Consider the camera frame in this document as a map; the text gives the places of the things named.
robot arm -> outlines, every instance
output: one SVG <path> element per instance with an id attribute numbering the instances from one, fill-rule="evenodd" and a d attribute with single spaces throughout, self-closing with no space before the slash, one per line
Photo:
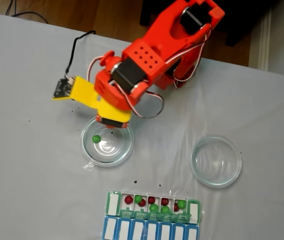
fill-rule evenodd
<path id="1" fill-rule="evenodd" d="M 125 128 L 134 106 L 155 84 L 161 89 L 181 87 L 196 70 L 204 45 L 224 12 L 212 0 L 176 0 L 164 10 L 144 35 L 123 50 L 97 57 L 104 67 L 94 86 L 83 78 L 59 81 L 54 99 L 74 99 L 97 109 L 96 120 L 109 127 Z"/>

white label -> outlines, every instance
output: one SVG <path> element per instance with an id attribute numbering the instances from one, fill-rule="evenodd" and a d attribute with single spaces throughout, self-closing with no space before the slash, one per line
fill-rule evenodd
<path id="1" fill-rule="evenodd" d="M 184 229 L 181 226 L 175 227 L 175 240 L 183 240 Z"/>
<path id="2" fill-rule="evenodd" d="M 161 240 L 170 239 L 170 226 L 162 225 Z"/>
<path id="3" fill-rule="evenodd" d="M 108 201 L 108 212 L 107 214 L 115 216 L 117 215 L 119 195 L 110 194 L 110 199 Z"/>
<path id="4" fill-rule="evenodd" d="M 129 234 L 129 226 L 130 223 L 128 221 L 121 222 L 120 234 L 118 236 L 118 240 L 127 240 Z"/>
<path id="5" fill-rule="evenodd" d="M 132 240 L 141 240 L 142 230 L 143 230 L 143 223 L 136 221 Z"/>
<path id="6" fill-rule="evenodd" d="M 147 228 L 147 239 L 146 240 L 156 240 L 157 225 L 154 223 L 149 223 Z"/>
<path id="7" fill-rule="evenodd" d="M 198 205 L 195 203 L 190 204 L 190 223 L 196 224 L 198 223 Z"/>
<path id="8" fill-rule="evenodd" d="M 109 218 L 107 220 L 104 239 L 106 239 L 106 240 L 112 240 L 113 239 L 114 230 L 116 229 L 116 223 L 117 223 L 117 220 L 114 219 L 114 218 Z"/>
<path id="9" fill-rule="evenodd" d="M 190 228 L 188 230 L 188 239 L 187 240 L 197 240 L 197 232 L 198 230 L 194 228 Z"/>

glass dish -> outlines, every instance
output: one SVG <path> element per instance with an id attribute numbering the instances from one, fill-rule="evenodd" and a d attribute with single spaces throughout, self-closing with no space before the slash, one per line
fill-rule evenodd
<path id="1" fill-rule="evenodd" d="M 94 143 L 93 136 L 100 136 Z M 131 154 L 134 137 L 130 126 L 127 128 L 108 128 L 91 119 L 81 134 L 82 150 L 86 158 L 95 165 L 113 167 L 123 163 Z"/>
<path id="2" fill-rule="evenodd" d="M 239 176 L 241 166 L 241 155 L 235 145 L 219 135 L 202 137 L 191 155 L 194 176 L 212 188 L 231 185 Z"/>

red ball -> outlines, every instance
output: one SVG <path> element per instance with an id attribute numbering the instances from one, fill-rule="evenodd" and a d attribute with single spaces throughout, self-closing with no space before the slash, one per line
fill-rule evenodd
<path id="1" fill-rule="evenodd" d="M 146 205 L 146 201 L 142 198 L 142 201 L 138 204 L 140 207 L 144 207 Z"/>
<path id="2" fill-rule="evenodd" d="M 131 204 L 133 202 L 133 197 L 131 197 L 130 195 L 127 195 L 125 198 L 124 198 L 124 202 L 126 204 Z"/>
<path id="3" fill-rule="evenodd" d="M 148 204 L 154 204 L 156 202 L 156 198 L 154 196 L 149 196 L 147 202 Z"/>
<path id="4" fill-rule="evenodd" d="M 177 212 L 179 211 L 179 207 L 178 207 L 178 204 L 177 203 L 174 203 L 174 212 Z"/>
<path id="5" fill-rule="evenodd" d="M 162 198 L 161 199 L 161 205 L 166 206 L 168 204 L 169 204 L 169 199 L 167 199 L 167 198 Z"/>

green ball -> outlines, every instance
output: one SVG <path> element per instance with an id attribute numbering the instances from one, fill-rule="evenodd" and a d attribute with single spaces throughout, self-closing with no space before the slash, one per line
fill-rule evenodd
<path id="1" fill-rule="evenodd" d="M 158 205 L 156 205 L 156 204 L 151 204 L 150 205 L 150 211 L 151 212 L 158 212 L 159 211 L 159 207 L 158 207 Z"/>
<path id="2" fill-rule="evenodd" d="M 161 208 L 161 213 L 168 214 L 170 212 L 170 208 L 168 206 L 163 206 Z"/>
<path id="3" fill-rule="evenodd" d="M 92 137 L 92 142 L 98 144 L 99 142 L 101 142 L 101 137 L 99 135 L 94 135 Z"/>
<path id="4" fill-rule="evenodd" d="M 185 209 L 187 206 L 187 201 L 185 200 L 177 200 L 177 206 L 179 209 Z"/>
<path id="5" fill-rule="evenodd" d="M 142 201 L 142 197 L 141 197 L 140 195 L 136 195 L 136 196 L 134 197 L 134 202 L 135 202 L 136 204 L 139 204 L 141 201 Z"/>

